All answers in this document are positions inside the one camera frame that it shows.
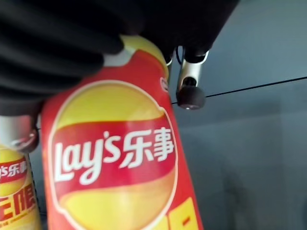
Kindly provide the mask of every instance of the yellow label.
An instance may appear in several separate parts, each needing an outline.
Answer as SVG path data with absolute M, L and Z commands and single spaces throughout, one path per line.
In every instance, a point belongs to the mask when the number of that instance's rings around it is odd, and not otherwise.
M 0 149 L 0 230 L 41 230 L 28 156 Z
M 177 208 L 173 209 L 168 218 L 165 216 L 153 230 L 198 230 L 193 200 L 189 197 Z

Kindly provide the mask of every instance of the red chip can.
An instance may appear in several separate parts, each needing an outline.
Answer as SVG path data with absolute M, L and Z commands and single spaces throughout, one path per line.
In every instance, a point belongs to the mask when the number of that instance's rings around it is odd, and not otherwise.
M 202 230 L 161 52 L 140 37 L 42 112 L 50 230 Z
M 0 230 L 41 230 L 29 156 L 0 146 Z

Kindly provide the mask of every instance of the black glove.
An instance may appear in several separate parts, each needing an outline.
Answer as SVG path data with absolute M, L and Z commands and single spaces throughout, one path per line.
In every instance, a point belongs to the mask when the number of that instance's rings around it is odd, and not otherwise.
M 48 97 L 103 67 L 139 34 L 144 19 L 130 0 L 0 1 L 0 115 L 36 117 Z
M 209 50 L 238 0 L 0 0 L 0 116 L 31 115 L 141 34 L 165 58 Z

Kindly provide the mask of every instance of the gloved hand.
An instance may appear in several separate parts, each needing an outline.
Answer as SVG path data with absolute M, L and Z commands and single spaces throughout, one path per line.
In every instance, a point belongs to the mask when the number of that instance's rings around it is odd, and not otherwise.
M 98 72 L 103 54 L 123 49 L 119 35 L 143 26 L 132 0 L 0 1 L 0 142 L 35 148 L 43 101 Z

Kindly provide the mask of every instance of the gray wall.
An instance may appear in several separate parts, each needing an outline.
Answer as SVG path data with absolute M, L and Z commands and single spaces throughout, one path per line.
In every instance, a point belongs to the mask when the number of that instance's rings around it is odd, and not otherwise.
M 307 229 L 306 98 L 300 80 L 175 108 L 208 230 Z

